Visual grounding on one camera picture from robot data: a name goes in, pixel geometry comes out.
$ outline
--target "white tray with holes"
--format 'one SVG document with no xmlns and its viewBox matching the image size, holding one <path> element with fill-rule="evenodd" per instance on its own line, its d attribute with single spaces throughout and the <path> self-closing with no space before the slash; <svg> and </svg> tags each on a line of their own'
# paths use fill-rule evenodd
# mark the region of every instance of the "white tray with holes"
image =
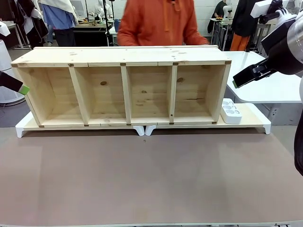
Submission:
<svg viewBox="0 0 303 227">
<path fill-rule="evenodd" d="M 226 124 L 240 124 L 242 114 L 230 98 L 223 99 L 221 117 Z"/>
</svg>

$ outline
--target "wooden box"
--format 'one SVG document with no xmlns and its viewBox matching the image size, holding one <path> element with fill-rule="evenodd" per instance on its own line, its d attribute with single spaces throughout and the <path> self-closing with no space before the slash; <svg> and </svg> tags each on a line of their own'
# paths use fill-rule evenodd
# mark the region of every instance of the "wooden box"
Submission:
<svg viewBox="0 0 303 227">
<path fill-rule="evenodd" d="M 36 48 L 12 62 L 41 127 L 216 124 L 230 66 L 216 46 Z"/>
</svg>

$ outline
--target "orange pants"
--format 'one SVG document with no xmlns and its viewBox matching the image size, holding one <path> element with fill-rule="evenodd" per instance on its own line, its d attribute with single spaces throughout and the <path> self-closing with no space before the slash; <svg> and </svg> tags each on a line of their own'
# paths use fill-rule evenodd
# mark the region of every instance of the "orange pants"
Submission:
<svg viewBox="0 0 303 227">
<path fill-rule="evenodd" d="M 244 51 L 250 40 L 250 36 L 242 37 L 239 35 L 233 34 L 231 51 Z"/>
</svg>

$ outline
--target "blue shirt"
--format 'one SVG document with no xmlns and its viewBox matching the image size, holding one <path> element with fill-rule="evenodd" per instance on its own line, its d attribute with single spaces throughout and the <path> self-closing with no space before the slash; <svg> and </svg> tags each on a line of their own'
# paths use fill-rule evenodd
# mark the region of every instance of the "blue shirt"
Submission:
<svg viewBox="0 0 303 227">
<path fill-rule="evenodd" d="M 74 15 L 57 7 L 41 4 L 44 22 L 54 29 L 69 29 L 75 27 Z"/>
</svg>

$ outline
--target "orange hoodie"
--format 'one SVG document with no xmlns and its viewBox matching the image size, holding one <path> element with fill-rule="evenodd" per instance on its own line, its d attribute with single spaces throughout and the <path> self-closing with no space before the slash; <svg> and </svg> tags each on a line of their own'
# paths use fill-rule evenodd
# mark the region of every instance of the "orange hoodie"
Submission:
<svg viewBox="0 0 303 227">
<path fill-rule="evenodd" d="M 127 0 L 118 32 L 121 46 L 208 44 L 197 30 L 194 0 Z"/>
</svg>

